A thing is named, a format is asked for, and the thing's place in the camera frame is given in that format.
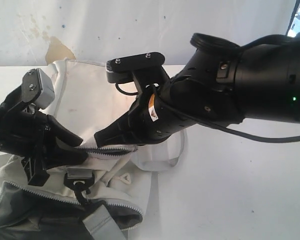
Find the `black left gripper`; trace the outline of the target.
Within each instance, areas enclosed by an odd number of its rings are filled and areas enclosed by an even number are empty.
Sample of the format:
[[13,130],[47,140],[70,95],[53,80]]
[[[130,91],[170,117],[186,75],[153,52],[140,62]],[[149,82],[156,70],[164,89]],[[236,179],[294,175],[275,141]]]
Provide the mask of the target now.
[[[62,166],[81,165],[88,154],[75,148],[82,138],[61,125],[52,115],[47,117],[37,108],[31,111],[17,87],[0,104],[0,152],[21,157],[27,184],[42,187],[48,180],[47,170]],[[64,143],[44,146],[49,125],[52,134]]]

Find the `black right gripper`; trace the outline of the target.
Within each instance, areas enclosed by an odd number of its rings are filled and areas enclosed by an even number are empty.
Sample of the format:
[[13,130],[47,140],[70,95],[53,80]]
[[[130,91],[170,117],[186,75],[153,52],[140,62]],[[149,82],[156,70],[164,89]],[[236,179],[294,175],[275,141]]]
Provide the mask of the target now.
[[97,131],[98,148],[112,145],[153,145],[195,124],[225,129],[238,122],[238,107],[228,92],[197,82],[150,87],[134,109]]

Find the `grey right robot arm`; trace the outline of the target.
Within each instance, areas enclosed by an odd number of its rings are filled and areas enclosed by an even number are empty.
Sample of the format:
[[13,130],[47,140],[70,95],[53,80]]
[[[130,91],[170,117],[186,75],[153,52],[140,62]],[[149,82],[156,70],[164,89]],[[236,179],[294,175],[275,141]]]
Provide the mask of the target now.
[[230,128],[245,119],[300,124],[300,34],[273,34],[246,45],[193,34],[195,53],[169,76],[160,52],[106,63],[107,80],[134,83],[127,112],[94,134],[98,147],[154,145],[193,125],[261,143],[300,142],[299,136],[261,137]]

